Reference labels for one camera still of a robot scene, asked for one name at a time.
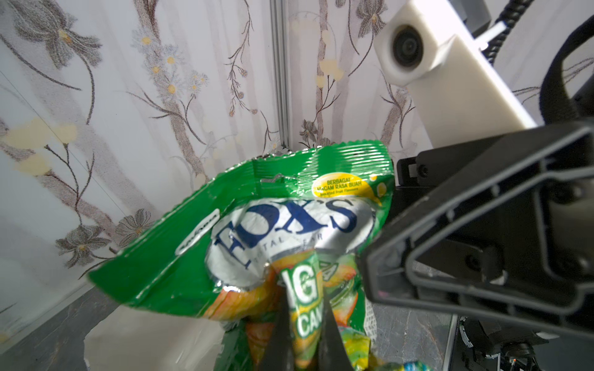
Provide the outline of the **green fruit candy packet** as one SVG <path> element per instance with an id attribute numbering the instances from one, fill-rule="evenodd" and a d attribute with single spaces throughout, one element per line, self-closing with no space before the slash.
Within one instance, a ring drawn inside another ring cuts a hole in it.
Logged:
<path id="1" fill-rule="evenodd" d="M 203 185 L 90 279 L 133 309 L 224 325 L 217 370 L 258 370 L 284 291 L 295 370 L 318 370 L 324 297 L 354 370 L 424 370 L 376 357 L 357 265 L 393 191 L 379 141 L 252 159 Z"/>

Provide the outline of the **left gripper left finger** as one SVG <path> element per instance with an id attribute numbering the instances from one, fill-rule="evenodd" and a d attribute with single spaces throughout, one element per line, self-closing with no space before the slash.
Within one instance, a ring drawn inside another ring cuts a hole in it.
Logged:
<path id="1" fill-rule="evenodd" d="M 272 336 L 265 348 L 265 353 L 258 370 L 263 371 L 294 371 L 295 357 L 292 349 L 290 332 L 289 301 L 286 291 L 280 299 L 278 315 Z"/>

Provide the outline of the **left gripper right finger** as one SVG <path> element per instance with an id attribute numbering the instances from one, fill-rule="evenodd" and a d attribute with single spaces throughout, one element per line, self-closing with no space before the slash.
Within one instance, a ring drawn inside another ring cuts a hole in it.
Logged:
<path id="1" fill-rule="evenodd" d="M 329 299 L 323 298 L 322 333 L 318 344 L 318 370 L 353 371 Z"/>

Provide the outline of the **white paper bag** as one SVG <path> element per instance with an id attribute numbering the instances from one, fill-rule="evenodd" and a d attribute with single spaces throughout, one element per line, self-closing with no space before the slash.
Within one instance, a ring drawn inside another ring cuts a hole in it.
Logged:
<path id="1" fill-rule="evenodd" d="M 224 329 L 217 322 L 120 306 L 84 339 L 89 370 L 212 370 Z"/>

